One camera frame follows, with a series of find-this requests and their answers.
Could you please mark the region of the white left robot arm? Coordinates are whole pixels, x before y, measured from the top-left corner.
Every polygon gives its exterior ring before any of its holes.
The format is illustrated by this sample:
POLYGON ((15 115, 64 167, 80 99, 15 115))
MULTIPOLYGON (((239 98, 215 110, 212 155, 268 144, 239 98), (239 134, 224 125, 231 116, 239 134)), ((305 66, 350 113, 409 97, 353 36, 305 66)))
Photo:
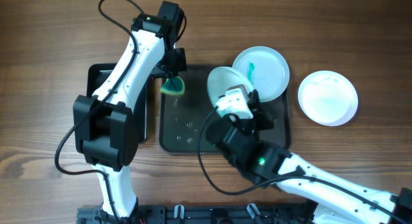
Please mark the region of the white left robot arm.
POLYGON ((185 51, 176 42, 186 22, 179 5, 168 1, 156 15, 141 13, 128 29, 128 46, 111 73, 73 104, 75 146, 98 175, 104 197, 102 221, 138 220, 129 166, 141 142, 138 99, 151 77, 167 79, 176 94, 184 92, 178 74, 186 70, 185 51))

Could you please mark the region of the white plate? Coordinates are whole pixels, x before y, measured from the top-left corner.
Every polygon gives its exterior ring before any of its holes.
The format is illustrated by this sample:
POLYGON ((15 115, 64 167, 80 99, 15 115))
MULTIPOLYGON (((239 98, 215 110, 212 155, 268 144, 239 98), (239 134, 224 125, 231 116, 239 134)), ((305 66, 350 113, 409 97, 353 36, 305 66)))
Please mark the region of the white plate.
POLYGON ((324 126, 341 126, 357 113, 359 99, 354 85, 335 71, 316 71, 300 84, 298 102, 303 113, 324 126))
POLYGON ((207 93, 211 104, 215 107, 229 88, 239 85, 245 88, 247 94, 254 90, 248 78, 237 69, 228 66, 214 68, 207 77, 207 93))
POLYGON ((261 102, 280 97, 288 87, 290 70, 284 57, 272 48, 254 46, 242 51, 232 65, 259 93, 261 102))

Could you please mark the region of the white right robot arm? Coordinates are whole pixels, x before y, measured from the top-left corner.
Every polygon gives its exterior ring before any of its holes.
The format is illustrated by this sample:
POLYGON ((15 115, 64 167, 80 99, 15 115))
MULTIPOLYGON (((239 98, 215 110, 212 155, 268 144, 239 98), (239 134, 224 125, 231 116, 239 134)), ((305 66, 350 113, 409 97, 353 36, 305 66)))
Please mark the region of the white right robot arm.
POLYGON ((315 203, 313 223, 411 223, 411 190, 395 195, 362 187, 328 173, 298 154, 259 138, 274 125, 261 107, 258 93, 242 84, 208 94, 220 119, 206 132, 226 160, 253 183, 242 192, 273 186, 315 203))

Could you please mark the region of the green and yellow sponge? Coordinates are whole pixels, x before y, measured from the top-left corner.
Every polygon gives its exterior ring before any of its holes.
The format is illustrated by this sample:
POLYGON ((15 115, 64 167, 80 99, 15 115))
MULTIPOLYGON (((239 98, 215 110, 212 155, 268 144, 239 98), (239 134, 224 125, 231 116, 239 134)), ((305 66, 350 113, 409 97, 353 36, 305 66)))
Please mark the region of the green and yellow sponge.
POLYGON ((167 79, 160 88, 160 93, 165 95, 183 95, 185 93, 185 83, 179 76, 167 79))

